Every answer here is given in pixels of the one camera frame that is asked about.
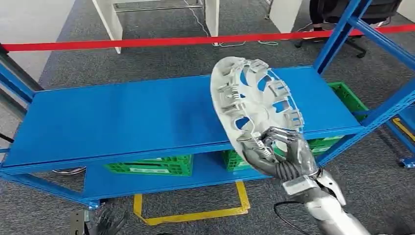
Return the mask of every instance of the chair base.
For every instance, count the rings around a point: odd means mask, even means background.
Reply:
[[[356,36],[356,37],[349,37],[345,43],[352,48],[360,51],[359,54],[356,55],[357,58],[363,58],[366,55],[367,50],[363,47],[357,45],[354,41],[355,38],[361,38],[362,36]],[[297,48],[302,47],[303,43],[325,43],[327,42],[327,38],[310,38],[310,39],[301,39],[300,41],[297,41],[294,46]]]

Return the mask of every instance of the green crate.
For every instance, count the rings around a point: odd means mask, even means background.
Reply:
[[[105,167],[113,173],[190,176],[193,155],[112,163],[106,164]]]
[[[353,91],[343,82],[332,82],[328,84],[337,95],[337,97],[345,104],[351,112],[369,110],[361,100],[353,93]],[[367,115],[356,115],[358,121],[367,117]]]
[[[284,152],[278,148],[274,148],[274,152],[284,156]],[[222,151],[222,157],[225,161],[227,171],[245,170],[251,168],[251,165],[244,161],[241,156],[239,156],[239,154],[233,149]]]
[[[333,82],[328,84],[351,112],[366,111],[368,108],[353,93],[353,91],[343,82]],[[355,115],[358,121],[366,118],[367,115]],[[314,156],[324,153],[327,149],[337,143],[343,136],[334,136],[331,138],[309,140],[308,145]]]

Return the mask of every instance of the white table leg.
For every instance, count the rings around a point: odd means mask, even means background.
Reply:
[[[111,40],[122,39],[122,26],[116,15],[112,0],[92,0],[105,29]],[[118,54],[121,53],[120,47],[115,47]]]
[[[270,19],[281,33],[290,33],[294,26],[302,0],[274,0]]]
[[[205,0],[205,21],[212,37],[219,35],[219,0]]]

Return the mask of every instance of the black office chair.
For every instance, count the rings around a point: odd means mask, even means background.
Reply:
[[[328,23],[336,24],[343,12],[345,11],[350,0],[320,0],[318,12],[323,16],[324,20]],[[385,21],[387,18],[396,14],[399,4],[402,0],[373,0],[366,13],[363,15],[362,20],[368,24],[377,24]],[[356,38],[362,36],[350,36],[345,43],[358,51],[358,58],[363,58],[366,55],[366,49],[355,43]],[[300,48],[305,42],[326,42],[327,38],[311,38],[302,39],[295,43],[297,48]]]

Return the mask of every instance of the red barrier tape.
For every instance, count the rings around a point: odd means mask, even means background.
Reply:
[[[376,28],[381,33],[397,33],[415,31],[415,24],[399,26],[387,26]],[[211,43],[235,43],[243,41],[275,41],[286,39],[301,39],[308,37],[329,37],[332,31],[317,32],[293,32],[293,33],[262,33],[231,35],[218,37],[186,37],[186,38],[149,38],[149,39],[125,39],[106,41],[82,41],[82,42],[57,42],[57,43],[27,43],[27,44],[2,44],[8,51],[34,51],[34,50],[76,50],[97,49],[110,47],[156,47],[156,46],[179,46]],[[353,30],[352,36],[362,35],[358,30]]]

